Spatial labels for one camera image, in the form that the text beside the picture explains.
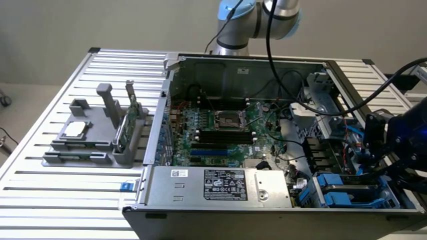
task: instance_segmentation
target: warning symbol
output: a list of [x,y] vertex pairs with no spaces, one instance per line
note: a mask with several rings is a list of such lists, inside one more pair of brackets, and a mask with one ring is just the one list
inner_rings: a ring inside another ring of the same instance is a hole
[[212,186],[212,179],[204,179],[204,186]]
[[214,187],[222,187],[224,186],[222,179],[214,179],[213,180],[213,186]]

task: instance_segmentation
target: white wall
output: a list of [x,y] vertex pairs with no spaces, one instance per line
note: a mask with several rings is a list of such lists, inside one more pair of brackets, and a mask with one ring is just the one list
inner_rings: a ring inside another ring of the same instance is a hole
[[[0,0],[0,82],[61,85],[89,47],[201,52],[218,0]],[[427,0],[301,0],[274,55],[370,58],[384,72],[427,55]],[[249,42],[265,54],[264,40]]]

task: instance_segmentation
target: motherboard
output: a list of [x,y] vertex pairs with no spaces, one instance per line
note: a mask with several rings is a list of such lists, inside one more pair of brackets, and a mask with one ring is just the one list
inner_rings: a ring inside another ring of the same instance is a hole
[[236,110],[233,104],[197,103],[181,102],[170,111],[171,165],[254,168],[264,160],[273,163],[285,151],[274,106],[245,102]]

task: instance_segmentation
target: metal table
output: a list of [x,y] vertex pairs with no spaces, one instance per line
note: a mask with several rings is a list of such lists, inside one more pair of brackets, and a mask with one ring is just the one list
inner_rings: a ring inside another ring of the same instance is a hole
[[[137,239],[117,210],[118,199],[129,201],[134,193],[119,193],[118,188],[139,176],[151,115],[131,168],[43,167],[41,157],[67,119],[71,100],[103,104],[95,93],[98,83],[109,83],[113,98],[127,105],[125,81],[133,80],[137,101],[154,113],[163,57],[161,52],[102,48],[86,54],[0,168],[0,239]],[[384,82],[384,75],[361,60],[334,60],[365,98]],[[386,108],[393,114],[410,106],[393,86],[368,104],[372,111]]]

